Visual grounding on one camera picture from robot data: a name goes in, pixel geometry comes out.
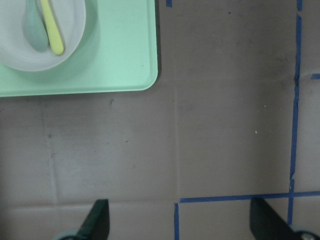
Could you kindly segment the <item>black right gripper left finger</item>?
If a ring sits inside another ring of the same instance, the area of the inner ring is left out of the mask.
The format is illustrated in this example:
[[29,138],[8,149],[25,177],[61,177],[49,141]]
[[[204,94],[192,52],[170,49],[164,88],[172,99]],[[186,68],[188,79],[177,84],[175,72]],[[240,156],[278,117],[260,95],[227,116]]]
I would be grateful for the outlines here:
[[84,222],[75,235],[76,240],[107,240],[110,234],[108,199],[94,202]]

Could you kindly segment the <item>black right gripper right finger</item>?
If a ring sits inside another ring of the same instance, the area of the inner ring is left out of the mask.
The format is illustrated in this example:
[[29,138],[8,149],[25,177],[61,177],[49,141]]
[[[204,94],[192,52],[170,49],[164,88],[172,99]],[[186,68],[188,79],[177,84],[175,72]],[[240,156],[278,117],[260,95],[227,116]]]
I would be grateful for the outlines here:
[[310,233],[294,231],[263,199],[250,200],[250,230],[256,240],[309,240]]

